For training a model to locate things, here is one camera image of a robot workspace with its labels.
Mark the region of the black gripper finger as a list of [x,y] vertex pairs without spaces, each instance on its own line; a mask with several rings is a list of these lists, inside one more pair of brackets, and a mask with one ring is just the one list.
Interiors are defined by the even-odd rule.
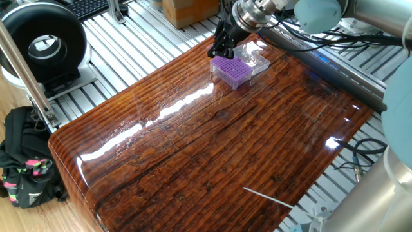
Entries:
[[237,42],[231,38],[226,38],[225,41],[222,43],[222,52],[223,57],[228,59],[233,59],[234,52],[233,49],[237,45]]
[[214,33],[214,42],[212,44],[212,47],[207,52],[208,57],[213,58],[215,56],[225,56],[225,36],[225,22],[219,21]]

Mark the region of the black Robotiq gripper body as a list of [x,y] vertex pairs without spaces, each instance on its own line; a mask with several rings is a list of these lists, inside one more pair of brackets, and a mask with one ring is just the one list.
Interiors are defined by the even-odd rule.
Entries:
[[235,47],[245,40],[252,28],[245,24],[238,16],[230,14],[225,20],[225,47]]

